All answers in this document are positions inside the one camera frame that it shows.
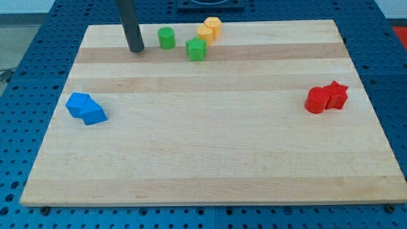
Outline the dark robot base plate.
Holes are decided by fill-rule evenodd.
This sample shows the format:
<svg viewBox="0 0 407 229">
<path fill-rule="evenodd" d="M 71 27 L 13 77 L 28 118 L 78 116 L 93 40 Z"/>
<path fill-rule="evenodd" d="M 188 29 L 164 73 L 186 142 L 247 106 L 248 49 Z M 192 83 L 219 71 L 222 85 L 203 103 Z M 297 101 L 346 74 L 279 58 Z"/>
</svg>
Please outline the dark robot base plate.
<svg viewBox="0 0 407 229">
<path fill-rule="evenodd" d="M 242 10 L 244 0 L 176 0 L 178 10 Z"/>
</svg>

